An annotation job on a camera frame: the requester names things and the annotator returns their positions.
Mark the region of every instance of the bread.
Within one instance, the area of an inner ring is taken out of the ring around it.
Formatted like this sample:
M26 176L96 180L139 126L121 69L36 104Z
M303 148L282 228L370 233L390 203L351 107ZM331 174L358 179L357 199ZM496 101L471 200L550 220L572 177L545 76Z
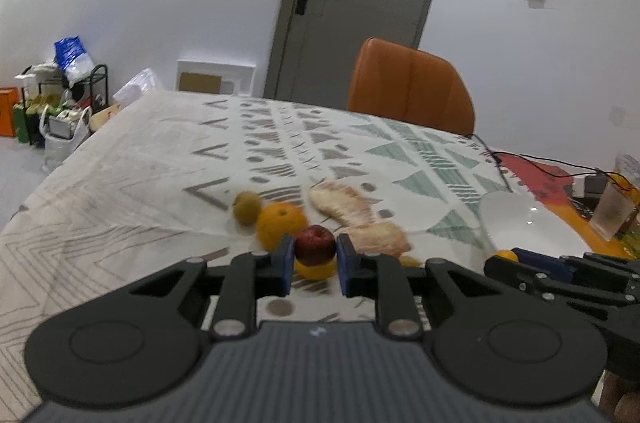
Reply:
M368 225L376 220L369 202L348 185L323 181L311 188L309 199L316 209L343 225Z
M346 233L358 253L386 253L399 257L411 249L411 245L396 223L383 221L368 225L347 226L337 232Z

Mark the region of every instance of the white bowl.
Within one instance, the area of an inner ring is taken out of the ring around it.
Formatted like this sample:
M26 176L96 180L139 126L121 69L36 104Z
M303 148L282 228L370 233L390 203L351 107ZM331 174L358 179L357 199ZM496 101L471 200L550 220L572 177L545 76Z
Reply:
M591 251L571 226L529 196L487 194L480 201L480 221L495 249L520 247L551 257Z

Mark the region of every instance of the green bag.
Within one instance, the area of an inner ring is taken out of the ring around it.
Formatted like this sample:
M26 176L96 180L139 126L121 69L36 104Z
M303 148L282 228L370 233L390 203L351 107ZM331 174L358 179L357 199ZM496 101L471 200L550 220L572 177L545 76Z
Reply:
M13 113L15 135L18 137L18 142L29 143L29 135L27 134L27 121L22 104L15 104Z

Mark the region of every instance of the red cloth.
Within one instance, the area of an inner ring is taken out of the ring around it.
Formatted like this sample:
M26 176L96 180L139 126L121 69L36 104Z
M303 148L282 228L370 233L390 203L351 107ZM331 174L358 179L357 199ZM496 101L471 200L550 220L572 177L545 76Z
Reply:
M554 178L534 167L528 161L510 156L509 154L497 154L502 160L502 165L512 171L534 193L536 199L543 205L569 205L569 199L564 192L564 187L573 183L573 178L568 173L555 165L546 165L536 162L536 165L556 175L567 175L564 178Z

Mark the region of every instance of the floor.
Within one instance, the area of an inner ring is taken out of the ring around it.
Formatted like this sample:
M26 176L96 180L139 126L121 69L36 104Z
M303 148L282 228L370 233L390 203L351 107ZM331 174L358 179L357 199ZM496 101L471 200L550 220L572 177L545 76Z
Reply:
M43 150L0 137L0 229L47 175L40 168Z

